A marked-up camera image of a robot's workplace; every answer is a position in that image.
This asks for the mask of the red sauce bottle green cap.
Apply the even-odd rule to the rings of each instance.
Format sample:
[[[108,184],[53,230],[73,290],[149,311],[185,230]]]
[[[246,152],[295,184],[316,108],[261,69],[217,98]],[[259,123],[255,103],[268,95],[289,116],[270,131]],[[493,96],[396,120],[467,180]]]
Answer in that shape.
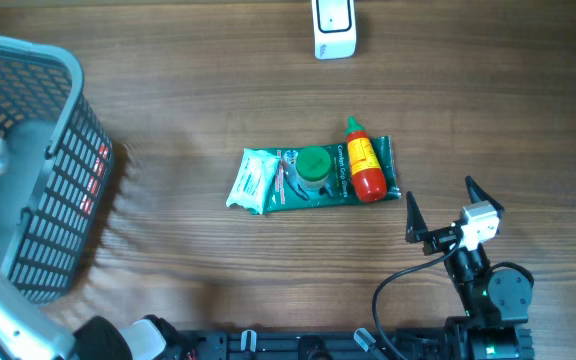
[[[351,181],[362,203],[382,200],[387,195],[387,184],[372,142],[363,125],[349,117],[346,130]]]

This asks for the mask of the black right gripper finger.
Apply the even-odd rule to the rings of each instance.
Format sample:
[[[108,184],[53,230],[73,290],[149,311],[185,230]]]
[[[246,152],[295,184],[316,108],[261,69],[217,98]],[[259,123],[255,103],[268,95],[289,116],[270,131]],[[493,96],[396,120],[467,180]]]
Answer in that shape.
[[[485,192],[471,176],[465,177],[465,184],[472,204],[488,201],[493,206],[498,216],[503,215],[504,207],[491,195]]]
[[[423,242],[428,237],[428,228],[421,214],[414,194],[406,193],[407,221],[405,240],[408,243]]]

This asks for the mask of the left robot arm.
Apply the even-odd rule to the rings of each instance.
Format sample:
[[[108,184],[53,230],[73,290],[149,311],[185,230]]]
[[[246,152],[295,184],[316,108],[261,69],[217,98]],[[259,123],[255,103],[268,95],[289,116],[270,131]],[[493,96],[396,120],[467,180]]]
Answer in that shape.
[[[167,343],[157,326],[141,319],[122,330],[96,316],[72,332],[47,317],[11,283],[8,273],[22,243],[22,208],[44,167],[53,125],[32,120],[0,140],[0,346],[16,359],[155,359]]]

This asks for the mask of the green lid clear jar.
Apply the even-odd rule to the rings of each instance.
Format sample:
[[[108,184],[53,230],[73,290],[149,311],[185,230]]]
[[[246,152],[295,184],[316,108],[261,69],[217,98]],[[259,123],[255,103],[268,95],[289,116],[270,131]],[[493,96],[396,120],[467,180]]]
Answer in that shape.
[[[296,159],[296,171],[299,185],[306,191],[317,191],[328,180],[332,169],[332,158],[321,146],[301,149]]]

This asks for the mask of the green 3M gloves packet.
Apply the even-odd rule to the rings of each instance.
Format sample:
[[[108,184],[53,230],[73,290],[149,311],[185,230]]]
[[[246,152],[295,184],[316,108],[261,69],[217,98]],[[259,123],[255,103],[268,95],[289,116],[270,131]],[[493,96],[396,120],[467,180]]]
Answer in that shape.
[[[371,138],[377,160],[382,167],[386,181],[387,195],[385,200],[401,198],[394,152],[390,136]],[[321,181],[322,186],[314,189],[311,185],[299,180],[297,157],[302,148],[264,148],[264,151],[280,157],[280,164],[267,192],[263,213],[322,208],[329,206],[362,205],[351,181],[351,168],[345,143],[322,145],[329,154],[331,171]]]

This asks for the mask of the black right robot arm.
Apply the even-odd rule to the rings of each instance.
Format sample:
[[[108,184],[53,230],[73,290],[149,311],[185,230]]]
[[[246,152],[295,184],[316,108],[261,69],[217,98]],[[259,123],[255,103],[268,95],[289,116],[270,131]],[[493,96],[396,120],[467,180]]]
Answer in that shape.
[[[441,262],[474,327],[501,328],[528,322],[534,277],[512,262],[491,264],[484,243],[499,233],[504,207],[476,181],[465,178],[470,203],[450,225],[430,230],[414,195],[406,194],[405,240],[421,243],[426,256],[440,253]]]

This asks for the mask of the white teal wipes packet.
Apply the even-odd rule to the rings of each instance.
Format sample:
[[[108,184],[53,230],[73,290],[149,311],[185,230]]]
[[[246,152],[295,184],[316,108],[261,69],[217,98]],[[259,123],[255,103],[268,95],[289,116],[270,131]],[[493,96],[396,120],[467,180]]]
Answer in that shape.
[[[263,214],[279,163],[277,155],[246,148],[226,206],[237,205],[256,214]]]

